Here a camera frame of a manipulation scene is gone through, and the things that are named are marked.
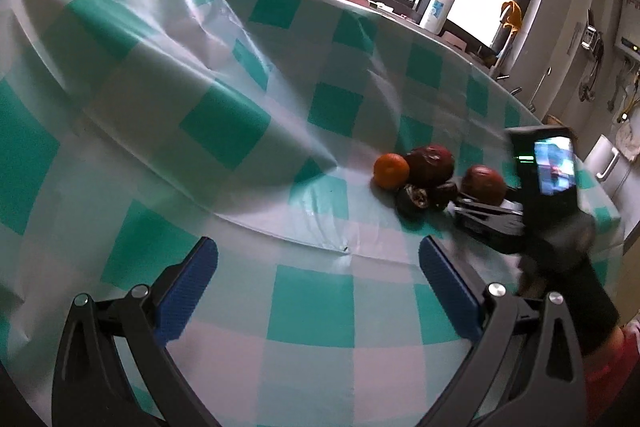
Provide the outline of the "right hand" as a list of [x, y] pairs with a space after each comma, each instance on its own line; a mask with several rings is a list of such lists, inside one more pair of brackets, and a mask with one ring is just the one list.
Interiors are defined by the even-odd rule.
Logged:
[[594, 218], [577, 211], [544, 231], [525, 229], [520, 247], [520, 269], [534, 285], [527, 292], [563, 297], [584, 357], [605, 344], [620, 318], [589, 257], [595, 240]]

